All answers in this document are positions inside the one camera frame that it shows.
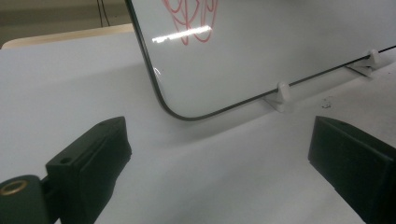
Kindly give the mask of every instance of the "gold ring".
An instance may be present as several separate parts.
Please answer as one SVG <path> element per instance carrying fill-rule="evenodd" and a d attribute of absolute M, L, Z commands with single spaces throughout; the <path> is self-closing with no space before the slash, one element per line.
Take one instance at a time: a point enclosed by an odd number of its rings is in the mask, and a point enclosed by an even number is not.
<path fill-rule="evenodd" d="M 27 186 L 27 180 L 15 180 L 0 189 L 0 195 L 8 196 L 18 193 Z"/>

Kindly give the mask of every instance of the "whiteboard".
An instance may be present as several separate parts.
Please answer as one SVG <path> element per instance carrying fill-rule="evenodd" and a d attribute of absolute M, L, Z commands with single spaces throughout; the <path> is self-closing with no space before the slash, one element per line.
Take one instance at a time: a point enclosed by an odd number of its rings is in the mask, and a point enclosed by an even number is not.
<path fill-rule="evenodd" d="M 127 0 L 152 84 L 203 119 L 396 45 L 394 0 Z"/>

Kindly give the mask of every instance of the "white surface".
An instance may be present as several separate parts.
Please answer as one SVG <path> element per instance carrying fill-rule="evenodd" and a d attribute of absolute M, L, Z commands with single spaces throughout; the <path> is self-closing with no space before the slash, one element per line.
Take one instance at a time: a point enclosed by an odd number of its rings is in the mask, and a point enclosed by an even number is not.
<path fill-rule="evenodd" d="M 1 49 L 0 67 L 1 181 L 44 177 L 91 126 L 125 116 L 133 158 L 97 224 L 362 224 L 306 158 L 315 116 L 396 147 L 395 63 L 298 85 L 292 113 L 255 101 L 196 122 L 161 109 L 133 34 Z"/>
<path fill-rule="evenodd" d="M 369 54 L 396 45 L 394 0 L 131 0 L 148 48 L 161 94 L 171 110 L 196 118 Z M 206 43 L 193 35 L 162 43 L 152 39 L 213 26 Z M 217 4 L 214 12 L 202 6 Z M 192 19 L 193 11 L 198 14 Z M 207 38 L 209 32 L 199 34 Z"/>

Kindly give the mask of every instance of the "white table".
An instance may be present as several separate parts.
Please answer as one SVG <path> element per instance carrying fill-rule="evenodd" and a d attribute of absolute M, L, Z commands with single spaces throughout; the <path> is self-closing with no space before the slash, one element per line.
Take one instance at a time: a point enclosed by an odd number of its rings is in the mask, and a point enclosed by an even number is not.
<path fill-rule="evenodd" d="M 134 154 L 98 224 L 359 224 L 307 160 L 314 119 L 396 147 L 395 84 L 396 63 L 372 78 L 341 69 L 292 88 L 291 113 L 255 101 L 187 122 L 156 101 L 134 34 L 1 49 L 0 181 L 44 177 L 94 124 L 124 116 Z"/>

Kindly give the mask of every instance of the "red scribble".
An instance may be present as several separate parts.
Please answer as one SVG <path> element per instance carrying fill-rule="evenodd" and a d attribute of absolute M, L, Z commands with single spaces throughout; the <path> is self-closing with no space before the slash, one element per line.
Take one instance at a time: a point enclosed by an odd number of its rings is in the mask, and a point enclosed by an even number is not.
<path fill-rule="evenodd" d="M 162 0 L 166 9 L 171 13 L 173 23 L 178 32 L 190 30 L 197 27 L 210 26 L 213 30 L 218 9 L 219 0 Z M 206 43 L 212 35 L 212 30 L 205 34 L 194 34 L 199 41 Z M 189 37 L 180 38 L 184 45 L 189 45 Z"/>

